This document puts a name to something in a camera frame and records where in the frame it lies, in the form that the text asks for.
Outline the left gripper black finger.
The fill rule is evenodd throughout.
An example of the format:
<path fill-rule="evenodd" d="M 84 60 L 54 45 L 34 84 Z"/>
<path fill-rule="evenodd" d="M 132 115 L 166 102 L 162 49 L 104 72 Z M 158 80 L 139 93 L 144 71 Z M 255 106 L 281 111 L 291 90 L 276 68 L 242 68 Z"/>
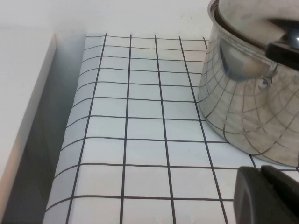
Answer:
<path fill-rule="evenodd" d="M 297 224 L 299 183 L 273 166 L 240 167 L 233 206 L 237 224 Z"/>

